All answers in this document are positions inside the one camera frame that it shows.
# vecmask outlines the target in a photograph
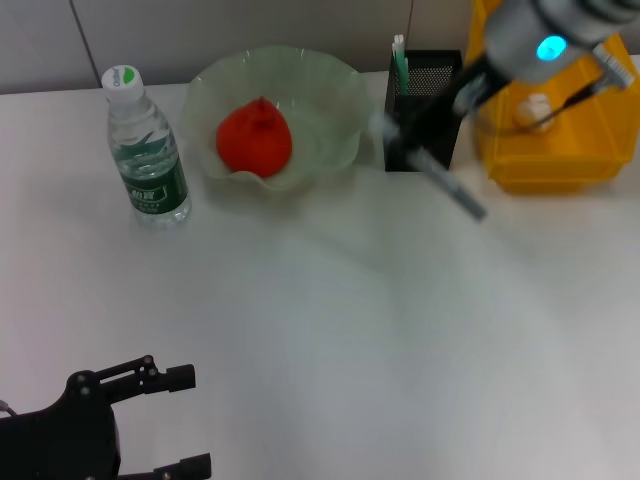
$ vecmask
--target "yellow container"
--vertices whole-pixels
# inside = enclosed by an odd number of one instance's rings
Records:
[[[484,51],[484,24],[501,0],[474,0],[467,62]],[[620,36],[606,43],[635,74]],[[584,57],[544,85],[513,83],[479,112],[497,128],[513,128],[517,106],[531,93],[545,93],[552,108],[600,75],[596,63]],[[629,163],[640,128],[640,82],[625,92],[612,89],[562,113],[546,133],[500,136],[480,126],[474,130],[475,147],[489,177],[515,194],[573,193],[615,177]]]

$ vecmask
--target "red fruit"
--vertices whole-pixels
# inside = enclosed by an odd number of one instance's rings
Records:
[[[237,109],[220,124],[216,148],[234,172],[269,177],[289,162],[293,142],[280,111],[261,97]]]

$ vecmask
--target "black mesh pen holder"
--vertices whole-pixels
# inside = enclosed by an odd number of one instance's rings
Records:
[[[404,127],[411,114],[428,103],[462,70],[462,55],[458,50],[407,50],[409,60],[409,95],[400,95],[398,73],[393,57],[389,68],[389,83],[385,112]],[[451,165],[453,150],[456,147],[460,121],[449,127],[447,134],[429,145],[429,151],[445,167]],[[414,172],[404,158],[393,158],[385,152],[385,170],[387,172]]]

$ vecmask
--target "white bottle cap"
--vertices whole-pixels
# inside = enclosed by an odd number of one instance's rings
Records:
[[[144,95],[140,72],[129,65],[118,65],[104,72],[102,88],[113,103],[135,102]]]

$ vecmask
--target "plastic bottle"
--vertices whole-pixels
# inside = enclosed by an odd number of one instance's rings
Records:
[[[169,122],[128,65],[102,76],[109,101],[109,148],[138,220],[153,227],[183,222],[191,201]]]

